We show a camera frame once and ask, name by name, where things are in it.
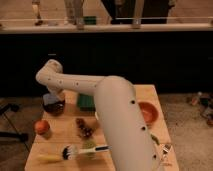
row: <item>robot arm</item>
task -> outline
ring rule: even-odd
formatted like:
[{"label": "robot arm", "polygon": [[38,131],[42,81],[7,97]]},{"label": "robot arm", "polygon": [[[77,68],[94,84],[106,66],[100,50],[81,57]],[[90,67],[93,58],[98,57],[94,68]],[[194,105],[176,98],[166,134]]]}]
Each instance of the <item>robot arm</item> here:
[{"label": "robot arm", "polygon": [[117,171],[163,171],[133,85],[118,76],[62,74],[62,66],[49,60],[37,73],[39,83],[57,94],[63,89],[94,96],[101,127]]}]

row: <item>black wall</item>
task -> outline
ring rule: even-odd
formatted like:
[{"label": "black wall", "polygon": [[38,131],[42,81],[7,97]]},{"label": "black wall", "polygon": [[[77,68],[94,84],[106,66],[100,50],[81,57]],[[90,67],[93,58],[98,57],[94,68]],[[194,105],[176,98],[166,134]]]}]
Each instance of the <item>black wall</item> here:
[{"label": "black wall", "polygon": [[213,32],[9,34],[0,50],[0,97],[45,93],[35,74],[49,58],[64,73],[120,75],[158,92],[213,87]]}]

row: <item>orange bowl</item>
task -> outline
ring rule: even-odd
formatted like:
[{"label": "orange bowl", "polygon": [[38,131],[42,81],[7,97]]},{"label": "orange bowl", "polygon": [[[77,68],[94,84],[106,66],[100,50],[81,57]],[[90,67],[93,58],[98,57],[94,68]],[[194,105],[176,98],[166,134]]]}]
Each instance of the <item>orange bowl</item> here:
[{"label": "orange bowl", "polygon": [[158,118],[157,108],[149,102],[138,102],[141,113],[147,125],[153,124]]}]

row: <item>green object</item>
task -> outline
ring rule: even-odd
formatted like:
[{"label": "green object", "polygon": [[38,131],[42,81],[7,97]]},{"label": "green object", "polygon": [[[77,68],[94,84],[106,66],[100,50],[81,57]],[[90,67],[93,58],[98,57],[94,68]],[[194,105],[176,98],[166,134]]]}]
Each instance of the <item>green object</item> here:
[{"label": "green object", "polygon": [[86,25],[96,25],[96,16],[84,16],[84,23]]},{"label": "green object", "polygon": [[156,142],[157,145],[160,145],[158,138],[151,134],[152,140]]},{"label": "green object", "polygon": [[95,111],[95,104],[92,96],[79,94],[77,106],[83,111]]},{"label": "green object", "polygon": [[[92,139],[88,139],[88,140],[84,141],[82,148],[88,149],[88,148],[93,148],[95,146],[96,146],[95,142]],[[95,156],[95,153],[87,153],[87,154],[85,154],[85,156],[89,157],[89,158],[93,158]]]}]

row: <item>wooden table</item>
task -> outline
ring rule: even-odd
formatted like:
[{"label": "wooden table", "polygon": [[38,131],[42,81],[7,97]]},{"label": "wooden table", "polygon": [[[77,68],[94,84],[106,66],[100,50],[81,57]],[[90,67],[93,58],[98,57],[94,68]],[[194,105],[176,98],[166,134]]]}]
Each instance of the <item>wooden table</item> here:
[{"label": "wooden table", "polygon": [[[156,145],[159,156],[162,155],[162,149],[165,143],[172,143],[168,129],[164,120],[163,112],[158,100],[158,96],[153,85],[135,85],[136,96],[138,101],[148,101],[156,106],[159,112],[158,120],[150,128],[150,132],[157,136],[160,145]],[[59,154],[69,144],[82,145],[82,139],[77,135],[76,118],[84,118],[90,126],[95,126],[93,139],[97,145],[106,144],[104,134],[101,127],[94,116],[94,112],[83,112],[76,107],[77,93],[64,91],[66,105],[62,115],[54,117],[44,112],[43,119],[48,120],[52,130],[52,136],[45,139],[40,135],[36,135],[32,145],[25,170],[27,171],[115,171],[113,161],[109,152],[96,154],[95,158],[88,159],[80,157],[73,160],[64,160],[57,163],[42,163],[37,160],[39,154]],[[173,147],[171,148],[166,162],[170,166],[165,166],[166,171],[178,171],[178,163],[176,160]]]}]

